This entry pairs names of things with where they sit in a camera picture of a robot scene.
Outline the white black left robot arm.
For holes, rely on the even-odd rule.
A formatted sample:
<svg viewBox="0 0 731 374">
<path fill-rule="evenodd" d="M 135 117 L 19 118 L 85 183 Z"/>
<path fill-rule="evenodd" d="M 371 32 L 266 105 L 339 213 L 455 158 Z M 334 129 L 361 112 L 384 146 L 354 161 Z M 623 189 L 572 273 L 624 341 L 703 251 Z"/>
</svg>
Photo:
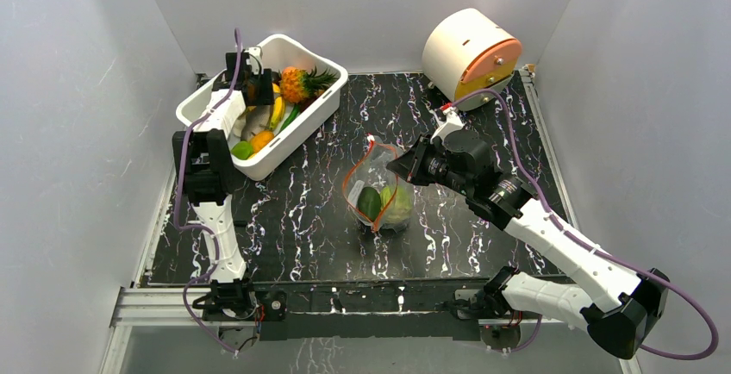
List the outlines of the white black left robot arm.
<svg viewBox="0 0 731 374">
<path fill-rule="evenodd" d="M 201 114 L 172 138 L 176 199 L 193 208 L 197 222 L 189 227 L 203 232 L 209 251 L 210 268 L 203 274 L 209 292 L 192 303 L 207 321 L 250 320 L 259 308 L 236 239 L 231 203 L 238 170 L 228 139 L 247 105 L 273 99 L 272 72 L 261 58 L 260 47 L 228 53 L 228 69 L 204 88 L 209 101 Z"/>
</svg>

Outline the grey toy fish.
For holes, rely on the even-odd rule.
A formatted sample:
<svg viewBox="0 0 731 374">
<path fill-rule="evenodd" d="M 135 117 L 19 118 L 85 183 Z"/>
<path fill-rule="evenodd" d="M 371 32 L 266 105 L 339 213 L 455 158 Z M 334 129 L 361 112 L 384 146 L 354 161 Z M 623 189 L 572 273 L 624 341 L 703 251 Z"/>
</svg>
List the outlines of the grey toy fish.
<svg viewBox="0 0 731 374">
<path fill-rule="evenodd" d="M 271 105 L 261 105 L 253 109 L 247 109 L 240 117 L 242 122 L 240 138 L 242 140 L 251 140 L 257 133 L 268 130 L 270 116 Z"/>
</svg>

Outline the light green toy cabbage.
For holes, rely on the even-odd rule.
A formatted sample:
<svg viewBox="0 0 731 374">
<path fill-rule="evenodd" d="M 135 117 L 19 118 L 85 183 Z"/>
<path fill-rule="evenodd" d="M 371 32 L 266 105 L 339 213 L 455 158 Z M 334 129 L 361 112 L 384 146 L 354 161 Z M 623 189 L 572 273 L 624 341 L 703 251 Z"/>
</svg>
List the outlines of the light green toy cabbage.
<svg viewBox="0 0 731 374">
<path fill-rule="evenodd" d="M 382 205 L 381 228 L 391 230 L 406 228 L 414 208 L 413 187 L 402 182 L 397 186 L 386 185 L 379 195 Z"/>
</svg>

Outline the dark green toy avocado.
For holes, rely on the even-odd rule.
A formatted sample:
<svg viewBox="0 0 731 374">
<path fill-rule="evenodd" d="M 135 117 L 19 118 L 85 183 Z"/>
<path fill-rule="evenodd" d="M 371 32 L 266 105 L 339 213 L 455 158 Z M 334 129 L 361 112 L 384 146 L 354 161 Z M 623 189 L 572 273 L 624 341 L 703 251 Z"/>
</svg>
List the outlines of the dark green toy avocado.
<svg viewBox="0 0 731 374">
<path fill-rule="evenodd" d="M 359 193 L 356 208 L 369 221 L 375 222 L 382 210 L 379 192 L 375 188 L 365 186 Z"/>
</svg>

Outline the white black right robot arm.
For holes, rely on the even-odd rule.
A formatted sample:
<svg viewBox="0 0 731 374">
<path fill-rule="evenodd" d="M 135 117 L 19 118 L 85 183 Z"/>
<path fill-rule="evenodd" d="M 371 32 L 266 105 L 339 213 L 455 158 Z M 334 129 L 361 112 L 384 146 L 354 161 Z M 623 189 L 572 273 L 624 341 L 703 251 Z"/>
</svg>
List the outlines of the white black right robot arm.
<svg viewBox="0 0 731 374">
<path fill-rule="evenodd" d="M 477 133 L 422 135 L 387 168 L 410 184 L 440 184 L 460 194 L 477 217 L 531 246 L 572 280 L 556 284 L 505 267 L 484 287 L 493 315 L 520 310 L 563 321 L 621 359 L 636 354 L 662 316 L 667 289 L 655 280 L 662 272 L 644 275 L 606 259 L 600 247 L 545 209 L 535 190 L 502 171 Z"/>
</svg>

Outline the clear zip bag orange zipper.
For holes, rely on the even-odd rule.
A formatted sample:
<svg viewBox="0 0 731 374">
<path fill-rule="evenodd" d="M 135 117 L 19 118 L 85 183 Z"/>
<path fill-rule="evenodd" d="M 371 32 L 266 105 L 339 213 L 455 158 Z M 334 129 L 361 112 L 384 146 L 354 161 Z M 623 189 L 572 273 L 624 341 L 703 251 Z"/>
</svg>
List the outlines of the clear zip bag orange zipper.
<svg viewBox="0 0 731 374">
<path fill-rule="evenodd" d="M 365 155 L 355 163 L 343 182 L 342 192 L 349 211 L 357 221 L 365 227 L 370 228 L 373 232 L 381 230 L 400 232 L 408 227 L 401 230 L 381 228 L 381 213 L 375 222 L 371 222 L 356 208 L 359 193 L 365 186 L 375 188 L 380 193 L 386 185 L 397 186 L 400 182 L 407 183 L 386 167 L 389 162 L 402 154 L 403 151 L 398 146 L 386 144 L 377 136 L 369 134 L 367 136 Z"/>
</svg>

